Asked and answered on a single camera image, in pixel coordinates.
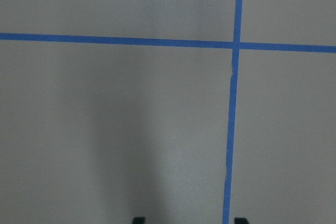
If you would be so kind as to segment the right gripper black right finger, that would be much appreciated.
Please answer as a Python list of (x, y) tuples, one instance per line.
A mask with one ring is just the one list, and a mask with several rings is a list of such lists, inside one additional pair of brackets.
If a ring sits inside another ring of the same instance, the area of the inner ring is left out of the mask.
[(247, 218), (243, 218), (243, 217), (235, 217), (234, 224), (248, 224), (248, 220)]

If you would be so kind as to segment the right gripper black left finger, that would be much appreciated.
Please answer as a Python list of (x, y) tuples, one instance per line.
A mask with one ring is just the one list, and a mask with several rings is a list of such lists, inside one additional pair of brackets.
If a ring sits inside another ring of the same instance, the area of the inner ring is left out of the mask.
[(145, 224), (145, 217), (134, 217), (132, 224)]

